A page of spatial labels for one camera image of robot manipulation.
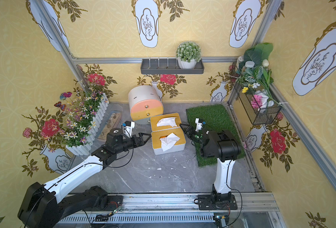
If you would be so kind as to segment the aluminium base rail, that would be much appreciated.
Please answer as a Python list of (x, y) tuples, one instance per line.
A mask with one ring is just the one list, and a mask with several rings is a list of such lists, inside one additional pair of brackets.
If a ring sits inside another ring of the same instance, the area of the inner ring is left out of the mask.
[(283, 216), (269, 192), (233, 193), (228, 203), (213, 203), (208, 193), (102, 194), (68, 195), (57, 205), (40, 206), (37, 227), (57, 223), (153, 223), (217, 222), (228, 227), (242, 222), (250, 214), (264, 213), (272, 228), (286, 227)]

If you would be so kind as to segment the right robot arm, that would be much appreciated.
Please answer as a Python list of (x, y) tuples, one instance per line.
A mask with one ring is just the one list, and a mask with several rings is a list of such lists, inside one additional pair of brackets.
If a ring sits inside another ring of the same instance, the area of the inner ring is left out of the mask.
[(231, 187), (231, 176), (235, 161), (241, 153), (241, 146), (229, 130), (220, 132), (199, 127), (196, 131), (188, 124), (180, 124), (184, 134), (192, 141), (200, 144), (202, 157), (217, 159), (217, 171), (212, 192), (209, 195), (198, 195), (194, 204), (199, 210), (236, 210), (238, 209), (234, 190)]

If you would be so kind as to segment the grey wall shelf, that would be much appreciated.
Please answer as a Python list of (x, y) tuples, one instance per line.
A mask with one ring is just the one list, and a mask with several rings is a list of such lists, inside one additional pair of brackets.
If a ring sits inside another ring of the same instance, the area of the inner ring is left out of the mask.
[(198, 75), (204, 73), (204, 64), (202, 60), (196, 63), (193, 69), (183, 69), (179, 66), (176, 58), (148, 58), (142, 59), (140, 71), (142, 75), (155, 74), (182, 74), (182, 75)]

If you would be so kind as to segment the round pastel drawer cabinet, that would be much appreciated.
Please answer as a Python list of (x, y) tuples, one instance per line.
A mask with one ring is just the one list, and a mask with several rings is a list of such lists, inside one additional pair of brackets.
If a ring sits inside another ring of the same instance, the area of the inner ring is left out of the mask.
[(164, 108), (154, 87), (140, 85), (128, 94), (132, 121), (137, 124), (148, 124), (150, 118), (163, 114)]

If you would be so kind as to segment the green artificial grass mat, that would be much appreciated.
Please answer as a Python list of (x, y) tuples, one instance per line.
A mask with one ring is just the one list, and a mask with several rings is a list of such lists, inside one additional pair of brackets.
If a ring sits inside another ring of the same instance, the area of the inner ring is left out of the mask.
[[(237, 129), (231, 119), (228, 111), (223, 105), (203, 105), (192, 107), (186, 110), (188, 123), (192, 126), (195, 124), (195, 119), (200, 118), (206, 122), (206, 126), (209, 130), (214, 130), (220, 132), (222, 130), (229, 130), (234, 138), (238, 140), (240, 146), (242, 146), (239, 134)], [(217, 160), (214, 157), (211, 158), (204, 158), (201, 156), (200, 153), (200, 144), (194, 143), (196, 149), (196, 156), (198, 167), (205, 167), (205, 166), (213, 166), (217, 164)], [(245, 157), (245, 151), (242, 148), (241, 153), (238, 155), (238, 159)]]

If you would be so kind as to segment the white fence flower planter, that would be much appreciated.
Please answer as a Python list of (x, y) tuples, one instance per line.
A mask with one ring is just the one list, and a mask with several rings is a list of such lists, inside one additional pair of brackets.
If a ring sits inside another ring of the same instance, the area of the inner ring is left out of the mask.
[(64, 125), (58, 128), (58, 139), (74, 155), (88, 155), (101, 126), (109, 104), (102, 91), (85, 93), (75, 91), (75, 96), (67, 100), (67, 108), (62, 112)]

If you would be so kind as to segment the artificial flower bouquet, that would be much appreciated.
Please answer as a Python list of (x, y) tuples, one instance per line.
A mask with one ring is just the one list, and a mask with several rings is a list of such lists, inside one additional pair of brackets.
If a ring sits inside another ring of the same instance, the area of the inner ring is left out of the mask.
[(251, 95), (250, 105), (259, 112), (274, 106), (282, 107), (284, 104), (277, 101), (270, 90), (274, 79), (268, 59), (273, 49), (271, 43), (260, 43), (247, 49), (243, 62), (236, 70), (238, 83), (242, 86), (241, 93)]

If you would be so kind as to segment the orange tissue pack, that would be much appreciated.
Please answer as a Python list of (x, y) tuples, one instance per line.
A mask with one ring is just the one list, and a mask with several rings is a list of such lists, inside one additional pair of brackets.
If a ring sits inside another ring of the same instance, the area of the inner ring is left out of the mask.
[(176, 117), (162, 118), (157, 122), (157, 127), (163, 127), (163, 126), (177, 127), (175, 119)]
[(162, 148), (163, 152), (171, 149), (176, 144), (176, 142), (178, 142), (179, 140), (180, 140), (180, 138), (177, 135), (175, 135), (174, 133), (171, 133), (168, 136), (160, 137), (161, 148)]

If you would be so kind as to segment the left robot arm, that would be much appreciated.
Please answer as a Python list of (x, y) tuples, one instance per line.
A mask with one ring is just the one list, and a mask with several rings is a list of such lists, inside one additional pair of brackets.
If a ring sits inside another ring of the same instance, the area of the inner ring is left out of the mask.
[(88, 178), (109, 168), (119, 153), (141, 147), (151, 137), (147, 133), (128, 137), (122, 129), (112, 129), (105, 143), (79, 165), (45, 184), (35, 182), (30, 185), (18, 218), (26, 228), (52, 228), (76, 212), (89, 208), (106, 209), (109, 206), (108, 193), (99, 186), (72, 196), (69, 193)]

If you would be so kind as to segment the potted green succulent plant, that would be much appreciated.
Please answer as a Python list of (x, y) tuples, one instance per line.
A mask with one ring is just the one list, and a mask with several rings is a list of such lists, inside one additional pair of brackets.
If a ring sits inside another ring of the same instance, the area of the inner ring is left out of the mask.
[(181, 69), (194, 69), (201, 60), (201, 48), (193, 41), (184, 41), (177, 47), (176, 58)]

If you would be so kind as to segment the wooden tray with stones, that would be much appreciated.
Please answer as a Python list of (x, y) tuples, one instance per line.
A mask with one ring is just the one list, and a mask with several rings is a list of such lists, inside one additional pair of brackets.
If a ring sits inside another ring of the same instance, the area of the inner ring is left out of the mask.
[(97, 140), (101, 142), (106, 141), (107, 134), (113, 129), (118, 128), (120, 126), (120, 120), (121, 120), (121, 112), (119, 111), (112, 111), (106, 123), (103, 126), (103, 129), (101, 133), (98, 135)]

